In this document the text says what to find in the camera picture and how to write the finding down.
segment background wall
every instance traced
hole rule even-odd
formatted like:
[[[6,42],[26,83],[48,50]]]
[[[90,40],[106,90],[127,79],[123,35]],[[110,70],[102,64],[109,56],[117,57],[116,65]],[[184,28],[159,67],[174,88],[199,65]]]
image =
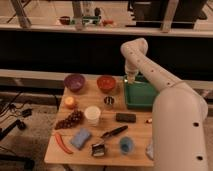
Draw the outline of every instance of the background wall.
[[[0,68],[124,75],[120,45],[141,36],[0,31]],[[183,79],[213,80],[212,38],[145,37],[148,56]]]

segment blue cup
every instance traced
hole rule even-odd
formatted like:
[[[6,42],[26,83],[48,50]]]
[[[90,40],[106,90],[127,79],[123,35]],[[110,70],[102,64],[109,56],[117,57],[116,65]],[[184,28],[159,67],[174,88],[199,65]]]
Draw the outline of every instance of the blue cup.
[[[134,148],[134,143],[130,137],[123,137],[119,142],[121,153],[126,155],[130,153]]]

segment purple bowl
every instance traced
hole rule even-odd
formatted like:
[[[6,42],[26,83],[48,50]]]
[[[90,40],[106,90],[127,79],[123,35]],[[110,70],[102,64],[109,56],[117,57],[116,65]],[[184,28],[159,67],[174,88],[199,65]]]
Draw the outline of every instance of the purple bowl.
[[[85,77],[81,74],[70,74],[64,79],[64,86],[72,92],[77,92],[85,84]]]

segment food item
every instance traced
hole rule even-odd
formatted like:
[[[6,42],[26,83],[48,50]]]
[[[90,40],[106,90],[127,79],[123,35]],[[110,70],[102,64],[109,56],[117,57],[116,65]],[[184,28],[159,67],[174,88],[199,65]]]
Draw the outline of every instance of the food item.
[[[56,123],[55,129],[67,129],[74,127],[83,120],[83,112],[75,109],[66,119]]]
[[[85,77],[81,74],[70,74],[64,79],[64,86],[72,92],[78,92],[85,84]]]
[[[62,137],[61,137],[61,134],[60,134],[60,133],[58,133],[58,132],[55,133],[55,139],[56,139],[56,141],[57,141],[59,147],[61,147],[61,149],[64,150],[64,152],[66,152],[66,153],[68,153],[68,154],[72,154],[72,153],[73,153],[70,149],[68,149],[68,148],[64,145],[64,142],[63,142],[63,140],[62,140]]]
[[[116,86],[116,80],[110,75],[102,75],[97,79],[97,85],[103,93],[109,93]]]
[[[76,101],[74,97],[71,96],[65,98],[64,104],[68,109],[73,109],[76,107]]]

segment chili pepper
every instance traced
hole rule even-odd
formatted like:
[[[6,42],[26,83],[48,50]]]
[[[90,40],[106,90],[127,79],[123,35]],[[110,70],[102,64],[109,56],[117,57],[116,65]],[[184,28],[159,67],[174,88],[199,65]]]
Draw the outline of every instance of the chili pepper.
[[[61,137],[61,134],[60,134],[60,133],[58,133],[58,132],[55,133],[55,139],[56,139],[58,145],[61,147],[61,149],[64,150],[64,152],[66,152],[66,153],[68,153],[68,154],[72,154],[72,153],[73,153],[70,149],[68,149],[68,148],[64,145],[64,142],[63,142],[63,140],[62,140],[62,137]]]

